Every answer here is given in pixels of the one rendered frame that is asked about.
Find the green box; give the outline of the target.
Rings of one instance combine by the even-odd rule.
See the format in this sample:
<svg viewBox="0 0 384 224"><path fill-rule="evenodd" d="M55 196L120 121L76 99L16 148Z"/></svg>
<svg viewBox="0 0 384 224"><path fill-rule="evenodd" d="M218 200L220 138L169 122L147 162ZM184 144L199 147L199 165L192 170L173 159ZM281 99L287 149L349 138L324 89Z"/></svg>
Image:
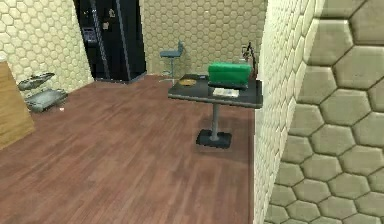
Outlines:
<svg viewBox="0 0 384 224"><path fill-rule="evenodd" d="M214 62L208 66L208 83L213 87L245 89L251 66L246 63Z"/></svg>

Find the black fridge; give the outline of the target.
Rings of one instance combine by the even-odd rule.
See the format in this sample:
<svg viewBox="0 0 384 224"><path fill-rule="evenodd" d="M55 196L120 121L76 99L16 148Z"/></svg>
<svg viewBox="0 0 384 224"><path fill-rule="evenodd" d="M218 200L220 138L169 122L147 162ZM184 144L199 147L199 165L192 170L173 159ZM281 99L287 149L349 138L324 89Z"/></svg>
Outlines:
<svg viewBox="0 0 384 224"><path fill-rule="evenodd" d="M131 83L146 74L139 0L73 0L97 81Z"/></svg>

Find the teal bar stool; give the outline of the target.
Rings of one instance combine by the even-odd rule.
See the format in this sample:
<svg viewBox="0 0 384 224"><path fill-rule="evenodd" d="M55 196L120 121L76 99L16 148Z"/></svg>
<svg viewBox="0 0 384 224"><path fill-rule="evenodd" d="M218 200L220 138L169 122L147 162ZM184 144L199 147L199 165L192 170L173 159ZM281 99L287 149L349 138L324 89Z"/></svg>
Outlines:
<svg viewBox="0 0 384 224"><path fill-rule="evenodd" d="M170 71L169 71L169 78L166 78L166 81L171 81L172 83L175 83L175 77L174 77L174 60L176 58L180 58L184 50L183 42L181 40L178 41L177 48L173 50L165 50L160 52L161 58L168 58L170 60Z"/></svg>

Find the light wooden cabinet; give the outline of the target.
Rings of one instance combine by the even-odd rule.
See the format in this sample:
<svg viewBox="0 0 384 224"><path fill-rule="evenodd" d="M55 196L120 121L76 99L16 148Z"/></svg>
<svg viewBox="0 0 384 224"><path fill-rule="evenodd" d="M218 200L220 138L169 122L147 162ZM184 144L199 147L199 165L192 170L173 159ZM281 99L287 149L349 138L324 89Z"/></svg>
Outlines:
<svg viewBox="0 0 384 224"><path fill-rule="evenodd" d="M35 130L34 122L6 61L0 62L0 150Z"/></svg>

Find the grey metal tray rack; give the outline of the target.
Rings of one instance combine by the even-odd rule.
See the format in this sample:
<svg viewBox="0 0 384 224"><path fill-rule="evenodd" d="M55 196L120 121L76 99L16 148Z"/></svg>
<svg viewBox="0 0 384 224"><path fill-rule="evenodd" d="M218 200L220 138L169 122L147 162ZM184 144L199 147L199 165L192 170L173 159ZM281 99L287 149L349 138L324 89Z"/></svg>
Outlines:
<svg viewBox="0 0 384 224"><path fill-rule="evenodd" d="M40 75L32 75L17 84L20 91L33 90L40 87L43 83L54 76L54 73L47 72ZM40 92L28 96L24 99L27 108L34 113L41 113L62 104L68 97L68 93L64 89L47 88Z"/></svg>

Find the black pedestal table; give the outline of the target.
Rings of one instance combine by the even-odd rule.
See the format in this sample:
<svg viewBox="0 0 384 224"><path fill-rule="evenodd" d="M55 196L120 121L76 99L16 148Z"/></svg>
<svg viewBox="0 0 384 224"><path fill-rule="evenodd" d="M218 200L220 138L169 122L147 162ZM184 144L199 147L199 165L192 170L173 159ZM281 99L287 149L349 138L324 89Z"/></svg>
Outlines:
<svg viewBox="0 0 384 224"><path fill-rule="evenodd" d="M211 103L212 126L202 129L197 138L198 145L227 149L230 147L232 135L218 130L219 106L229 105L243 108L261 109L263 107L262 81L250 80L245 90L239 91L237 98L218 97L213 95L214 87L208 83L207 75L186 74L181 79L194 79L197 83L193 86L182 86L178 82L168 90L170 99Z"/></svg>

